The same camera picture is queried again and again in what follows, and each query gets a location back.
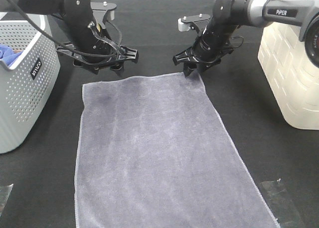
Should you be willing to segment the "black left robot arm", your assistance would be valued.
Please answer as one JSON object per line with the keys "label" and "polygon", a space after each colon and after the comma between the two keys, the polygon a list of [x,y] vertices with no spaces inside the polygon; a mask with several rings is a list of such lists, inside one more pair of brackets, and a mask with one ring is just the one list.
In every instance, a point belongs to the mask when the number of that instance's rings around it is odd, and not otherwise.
{"label": "black left robot arm", "polygon": [[[126,61],[138,61],[138,51],[121,44],[121,33],[119,40],[113,41],[107,31],[106,25],[112,23],[116,8],[114,3],[91,0],[0,0],[1,11],[19,13],[57,45],[57,53],[72,58],[75,67],[94,74],[110,68],[120,75]],[[55,40],[29,18],[30,14],[55,18],[70,41],[61,43]]]}

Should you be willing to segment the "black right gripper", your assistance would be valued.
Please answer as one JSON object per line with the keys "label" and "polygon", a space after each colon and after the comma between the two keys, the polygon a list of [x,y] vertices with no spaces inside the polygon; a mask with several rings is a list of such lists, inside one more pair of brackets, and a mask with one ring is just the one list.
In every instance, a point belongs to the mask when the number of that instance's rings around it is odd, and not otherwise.
{"label": "black right gripper", "polygon": [[188,77],[198,64],[198,72],[204,73],[211,66],[220,63],[221,58],[234,50],[229,39],[230,33],[205,32],[197,37],[194,44],[173,56],[174,65],[184,63],[183,74]]}

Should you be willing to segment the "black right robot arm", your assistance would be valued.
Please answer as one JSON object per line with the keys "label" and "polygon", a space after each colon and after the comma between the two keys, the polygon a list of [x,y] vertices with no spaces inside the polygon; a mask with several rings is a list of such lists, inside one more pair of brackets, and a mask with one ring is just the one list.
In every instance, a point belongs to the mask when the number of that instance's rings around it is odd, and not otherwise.
{"label": "black right robot arm", "polygon": [[273,22],[300,27],[299,41],[304,43],[309,60],[319,65],[315,45],[319,34],[319,0],[214,0],[211,15],[178,19],[179,31],[195,30],[197,37],[190,47],[173,56],[173,63],[183,64],[186,77],[197,68],[206,71],[234,51],[230,40],[236,29],[264,28]]}

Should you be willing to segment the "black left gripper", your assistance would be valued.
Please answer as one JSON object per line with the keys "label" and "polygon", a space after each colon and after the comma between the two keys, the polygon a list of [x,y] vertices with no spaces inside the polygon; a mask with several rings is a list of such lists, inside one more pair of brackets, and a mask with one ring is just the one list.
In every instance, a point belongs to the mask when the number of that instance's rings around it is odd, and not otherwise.
{"label": "black left gripper", "polygon": [[56,43],[56,51],[73,60],[74,67],[84,68],[94,74],[110,68],[117,76],[124,72],[124,63],[137,63],[139,53],[136,49],[114,42],[107,36],[72,36],[70,42]]}

